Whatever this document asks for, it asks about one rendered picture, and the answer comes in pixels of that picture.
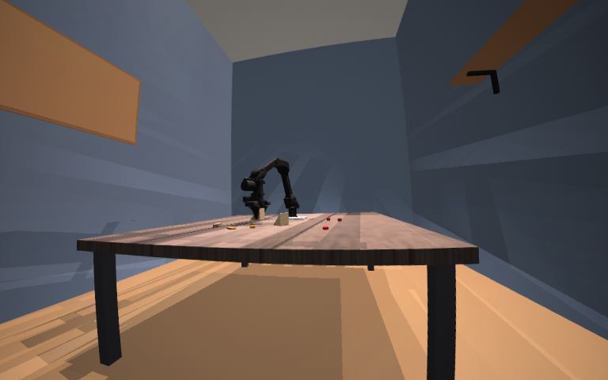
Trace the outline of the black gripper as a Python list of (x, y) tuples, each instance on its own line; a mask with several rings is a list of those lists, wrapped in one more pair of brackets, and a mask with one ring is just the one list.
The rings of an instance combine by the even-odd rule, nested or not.
[(255, 192), (251, 193), (251, 195), (253, 195), (253, 201), (246, 201), (245, 206), (249, 207), (253, 211), (255, 219), (257, 219), (260, 208), (264, 208), (264, 212), (265, 212), (268, 207), (266, 205), (271, 205), (271, 204), (270, 204), (269, 200), (264, 201), (263, 191), (255, 191)]

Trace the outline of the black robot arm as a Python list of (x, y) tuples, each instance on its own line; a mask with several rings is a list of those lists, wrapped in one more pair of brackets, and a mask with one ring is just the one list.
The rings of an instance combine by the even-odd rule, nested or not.
[(290, 169), (287, 161), (280, 160), (278, 158), (273, 158), (260, 168), (254, 169), (251, 172), (250, 177), (244, 178), (244, 180), (242, 181), (241, 189), (243, 191), (253, 192), (263, 191), (263, 184), (265, 184), (265, 182), (261, 179), (263, 179), (266, 176), (267, 171), (269, 171), (273, 167), (277, 168), (278, 173), (282, 177), (283, 187), (286, 194), (283, 200), (286, 208), (289, 208), (289, 217), (298, 217), (297, 208), (299, 208), (299, 204), (291, 190), (291, 183), (288, 176)]

